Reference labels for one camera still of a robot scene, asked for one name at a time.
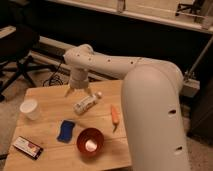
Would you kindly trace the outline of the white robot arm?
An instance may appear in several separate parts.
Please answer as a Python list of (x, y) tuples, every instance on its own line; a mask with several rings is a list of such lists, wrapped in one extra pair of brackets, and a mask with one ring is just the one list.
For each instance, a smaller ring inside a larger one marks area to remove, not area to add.
[(191, 171), (179, 94), (183, 74), (172, 62), (111, 56), (88, 44), (67, 50), (71, 89), (89, 89), (88, 72), (122, 80), (121, 106), (134, 171)]

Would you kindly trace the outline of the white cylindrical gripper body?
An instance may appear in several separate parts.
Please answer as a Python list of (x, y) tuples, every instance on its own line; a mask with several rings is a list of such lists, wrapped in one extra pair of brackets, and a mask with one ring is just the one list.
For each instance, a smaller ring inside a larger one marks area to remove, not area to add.
[(72, 68), (69, 84), (74, 89), (85, 89), (89, 85), (88, 71), (82, 68)]

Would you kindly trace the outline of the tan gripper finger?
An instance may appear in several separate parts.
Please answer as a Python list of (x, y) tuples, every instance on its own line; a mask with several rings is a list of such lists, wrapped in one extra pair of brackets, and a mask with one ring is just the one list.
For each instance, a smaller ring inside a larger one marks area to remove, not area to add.
[(64, 97), (67, 97), (70, 93), (72, 93), (73, 92), (73, 89), (72, 88), (68, 88), (67, 90), (66, 90), (66, 93), (64, 94)]
[(92, 90), (90, 88), (85, 88), (84, 90), (87, 94), (89, 94), (89, 95), (92, 94)]

